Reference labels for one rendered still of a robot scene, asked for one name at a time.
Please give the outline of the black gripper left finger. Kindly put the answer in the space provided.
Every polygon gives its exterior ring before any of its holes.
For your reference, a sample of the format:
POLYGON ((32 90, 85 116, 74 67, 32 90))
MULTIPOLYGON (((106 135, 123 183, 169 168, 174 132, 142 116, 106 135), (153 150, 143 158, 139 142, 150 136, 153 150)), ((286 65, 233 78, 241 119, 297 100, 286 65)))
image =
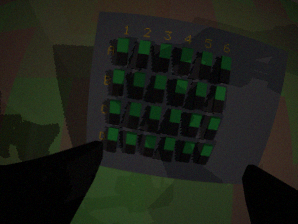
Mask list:
POLYGON ((0 224, 71 224, 93 184, 104 143, 0 165, 0 224))

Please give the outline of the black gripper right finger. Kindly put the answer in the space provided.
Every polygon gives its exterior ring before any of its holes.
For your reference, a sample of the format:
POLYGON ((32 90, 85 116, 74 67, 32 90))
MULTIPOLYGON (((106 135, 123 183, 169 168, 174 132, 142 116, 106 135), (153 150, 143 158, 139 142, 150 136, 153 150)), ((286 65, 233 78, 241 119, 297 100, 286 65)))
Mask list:
POLYGON ((251 224, 298 224, 298 190, 247 164, 242 175, 251 224))

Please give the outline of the grey switch panel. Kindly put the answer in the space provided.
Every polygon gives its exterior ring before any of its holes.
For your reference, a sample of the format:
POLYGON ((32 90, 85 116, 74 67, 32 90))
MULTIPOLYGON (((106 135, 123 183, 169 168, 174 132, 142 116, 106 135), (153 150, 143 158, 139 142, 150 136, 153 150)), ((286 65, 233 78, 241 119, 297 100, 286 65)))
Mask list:
POLYGON ((242 184, 277 113, 289 52, 230 31, 101 12, 86 143, 118 171, 242 184))

